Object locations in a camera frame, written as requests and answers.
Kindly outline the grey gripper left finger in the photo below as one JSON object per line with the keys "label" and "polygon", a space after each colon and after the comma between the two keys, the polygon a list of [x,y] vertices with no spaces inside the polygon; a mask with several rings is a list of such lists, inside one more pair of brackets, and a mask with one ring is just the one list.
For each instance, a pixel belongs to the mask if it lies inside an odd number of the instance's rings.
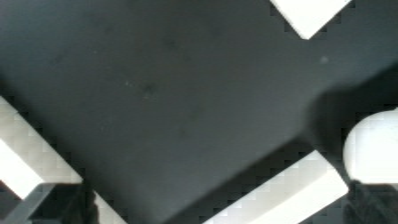
{"label": "grey gripper left finger", "polygon": [[3,224],[95,224],[94,191],[85,183],[44,183],[3,219]]}

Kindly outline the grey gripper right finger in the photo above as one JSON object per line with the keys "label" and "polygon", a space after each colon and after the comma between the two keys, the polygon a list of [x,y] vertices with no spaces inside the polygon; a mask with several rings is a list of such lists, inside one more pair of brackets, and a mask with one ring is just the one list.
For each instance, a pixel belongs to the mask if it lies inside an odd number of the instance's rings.
{"label": "grey gripper right finger", "polygon": [[398,189],[351,181],[348,193],[319,213],[321,224],[398,224]]}

